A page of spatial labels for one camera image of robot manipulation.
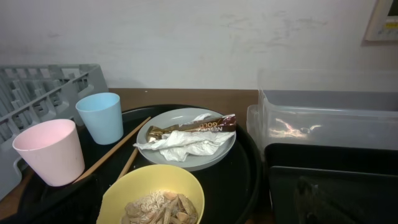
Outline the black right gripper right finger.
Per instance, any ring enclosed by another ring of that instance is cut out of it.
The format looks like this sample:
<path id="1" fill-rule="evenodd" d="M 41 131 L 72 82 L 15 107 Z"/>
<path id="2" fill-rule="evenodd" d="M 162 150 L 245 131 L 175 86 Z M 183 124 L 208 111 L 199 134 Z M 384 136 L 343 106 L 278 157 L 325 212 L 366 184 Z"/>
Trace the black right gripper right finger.
<path id="1" fill-rule="evenodd" d="M 365 223 L 363 212 L 338 200 L 320 188 L 318 182 L 300 176 L 294 190 L 294 204 L 298 222 L 309 224 L 360 224 Z"/>

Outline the food scraps rice and shells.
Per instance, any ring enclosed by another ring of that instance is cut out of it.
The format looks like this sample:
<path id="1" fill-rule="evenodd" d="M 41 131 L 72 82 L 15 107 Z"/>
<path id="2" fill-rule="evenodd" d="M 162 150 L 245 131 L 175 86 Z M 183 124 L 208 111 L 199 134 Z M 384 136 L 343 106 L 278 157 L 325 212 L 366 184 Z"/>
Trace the food scraps rice and shells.
<path id="1" fill-rule="evenodd" d="M 199 213 L 184 194 L 157 190 L 124 207 L 120 224 L 197 224 Z"/>

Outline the pink plastic cup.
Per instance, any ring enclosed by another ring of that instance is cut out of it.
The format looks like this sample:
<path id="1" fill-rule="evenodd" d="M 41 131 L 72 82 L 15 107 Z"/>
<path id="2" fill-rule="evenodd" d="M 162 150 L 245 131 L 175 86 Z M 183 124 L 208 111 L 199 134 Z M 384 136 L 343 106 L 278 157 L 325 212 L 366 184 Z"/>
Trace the pink plastic cup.
<path id="1" fill-rule="evenodd" d="M 52 187 L 72 183 L 85 169 L 76 124 L 70 119 L 36 124 L 20 133 L 12 146 Z"/>

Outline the wooden chopstick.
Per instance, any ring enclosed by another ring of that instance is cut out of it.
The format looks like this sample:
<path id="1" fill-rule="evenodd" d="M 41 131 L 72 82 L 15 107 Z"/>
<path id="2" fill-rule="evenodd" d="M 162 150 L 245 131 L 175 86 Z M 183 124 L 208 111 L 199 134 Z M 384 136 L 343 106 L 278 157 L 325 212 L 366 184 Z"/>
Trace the wooden chopstick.
<path id="1" fill-rule="evenodd" d="M 133 150 L 133 152 L 132 152 L 132 154 L 130 155 L 129 159 L 127 160 L 125 166 L 123 167 L 121 173 L 119 174 L 117 180 L 119 180 L 121 177 L 123 177 L 124 175 L 127 174 L 127 172 L 129 171 L 129 169 L 130 169 L 132 163 L 134 162 L 134 160 L 135 160 L 135 158 L 136 158 L 138 152 L 139 152 L 138 148 L 135 148 L 135 149 Z"/>
<path id="2" fill-rule="evenodd" d="M 80 180 L 91 175 L 97 168 L 99 168 L 106 160 L 108 160 L 121 146 L 123 146 L 133 135 L 135 135 L 138 130 L 140 130 L 143 125 L 145 125 L 151 117 L 146 118 L 141 124 L 134 128 L 129 134 L 127 134 L 122 140 L 120 140 L 114 147 L 112 147 L 102 158 L 95 162 L 87 171 L 85 171 L 79 178 L 77 178 L 73 183 L 77 183 Z"/>

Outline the gold spoon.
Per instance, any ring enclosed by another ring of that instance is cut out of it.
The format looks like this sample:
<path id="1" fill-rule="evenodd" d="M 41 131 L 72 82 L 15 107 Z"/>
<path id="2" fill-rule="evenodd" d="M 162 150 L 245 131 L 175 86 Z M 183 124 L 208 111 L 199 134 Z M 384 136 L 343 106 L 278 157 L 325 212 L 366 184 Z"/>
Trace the gold spoon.
<path id="1" fill-rule="evenodd" d="M 150 126 L 146 133 L 146 140 L 147 140 L 147 142 L 160 140 L 160 139 L 162 139 L 162 136 L 164 134 L 168 134 L 168 133 L 171 133 L 171 130 L 158 128 L 156 126 Z"/>

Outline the white tissue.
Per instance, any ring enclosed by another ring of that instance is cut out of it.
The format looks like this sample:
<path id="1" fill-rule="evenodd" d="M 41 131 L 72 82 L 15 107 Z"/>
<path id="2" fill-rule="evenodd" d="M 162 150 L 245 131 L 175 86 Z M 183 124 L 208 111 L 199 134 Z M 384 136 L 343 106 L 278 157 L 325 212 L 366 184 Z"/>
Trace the white tissue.
<path id="1" fill-rule="evenodd" d="M 192 121 L 217 118 L 209 113 L 197 116 Z M 187 156 L 212 156 L 230 138 L 233 132 L 185 132 L 171 131 L 162 139 L 146 143 L 135 143 L 140 150 L 159 151 L 167 161 L 183 162 Z"/>

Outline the light blue plastic cup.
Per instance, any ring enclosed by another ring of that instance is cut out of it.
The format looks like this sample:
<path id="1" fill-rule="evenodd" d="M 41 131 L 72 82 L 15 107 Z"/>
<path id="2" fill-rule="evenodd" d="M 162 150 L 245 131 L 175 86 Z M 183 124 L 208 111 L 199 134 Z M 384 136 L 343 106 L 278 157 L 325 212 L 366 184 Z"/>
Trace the light blue plastic cup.
<path id="1" fill-rule="evenodd" d="M 93 140 L 100 145 L 119 141 L 123 119 L 119 95 L 105 92 L 87 96 L 75 105 Z"/>

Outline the yellow bowl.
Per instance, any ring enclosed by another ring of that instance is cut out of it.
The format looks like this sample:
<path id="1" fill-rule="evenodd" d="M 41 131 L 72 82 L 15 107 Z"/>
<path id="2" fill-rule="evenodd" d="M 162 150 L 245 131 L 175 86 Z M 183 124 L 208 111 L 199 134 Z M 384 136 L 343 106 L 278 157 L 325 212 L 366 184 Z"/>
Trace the yellow bowl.
<path id="1" fill-rule="evenodd" d="M 119 223 L 127 203 L 156 190 L 170 190 L 186 196 L 198 212 L 198 221 L 201 221 L 205 195 L 197 178 L 183 168 L 157 164 L 131 171 L 115 181 L 103 195 L 96 223 Z"/>

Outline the brown coffee sachet wrapper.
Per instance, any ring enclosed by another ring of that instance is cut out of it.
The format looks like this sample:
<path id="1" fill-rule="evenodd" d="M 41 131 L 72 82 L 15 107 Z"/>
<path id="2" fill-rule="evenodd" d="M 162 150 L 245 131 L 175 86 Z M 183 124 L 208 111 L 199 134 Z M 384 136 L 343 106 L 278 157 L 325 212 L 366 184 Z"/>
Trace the brown coffee sachet wrapper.
<path id="1" fill-rule="evenodd" d="M 166 128 L 169 131 L 185 132 L 233 132 L 236 130 L 236 115 L 228 114 L 217 118 L 207 118 L 191 123 L 175 124 Z"/>

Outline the grey round plate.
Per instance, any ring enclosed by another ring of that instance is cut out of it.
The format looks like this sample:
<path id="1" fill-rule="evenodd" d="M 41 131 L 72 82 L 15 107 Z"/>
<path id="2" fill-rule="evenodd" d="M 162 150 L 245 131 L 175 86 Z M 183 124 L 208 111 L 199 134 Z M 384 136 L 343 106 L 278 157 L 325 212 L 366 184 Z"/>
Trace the grey round plate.
<path id="1" fill-rule="evenodd" d="M 200 108 L 182 108 L 177 110 L 171 110 L 162 113 L 152 119 L 150 119 L 143 127 L 139 130 L 137 135 L 136 143 L 146 143 L 146 133 L 150 126 L 157 126 L 159 128 L 167 128 L 175 124 L 189 123 L 197 116 L 209 113 L 212 116 L 223 116 L 215 111 L 200 109 Z M 229 150 L 234 145 L 236 140 L 235 135 L 227 140 L 212 156 L 187 156 L 183 162 L 167 161 L 159 151 L 151 150 L 139 150 L 139 152 L 153 164 L 168 164 L 186 169 L 187 171 L 202 170 L 216 164 L 222 160 Z"/>

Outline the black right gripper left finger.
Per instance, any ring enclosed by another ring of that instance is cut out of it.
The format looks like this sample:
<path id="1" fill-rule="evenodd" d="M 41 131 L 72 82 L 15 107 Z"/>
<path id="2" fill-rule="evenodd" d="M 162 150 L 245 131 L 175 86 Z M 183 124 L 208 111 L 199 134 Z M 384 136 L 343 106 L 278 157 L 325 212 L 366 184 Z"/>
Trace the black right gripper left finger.
<path id="1" fill-rule="evenodd" d="M 98 217 L 103 186 L 97 175 L 63 187 L 47 185 L 34 174 L 19 200 L 17 213 L 1 224 L 92 224 Z"/>

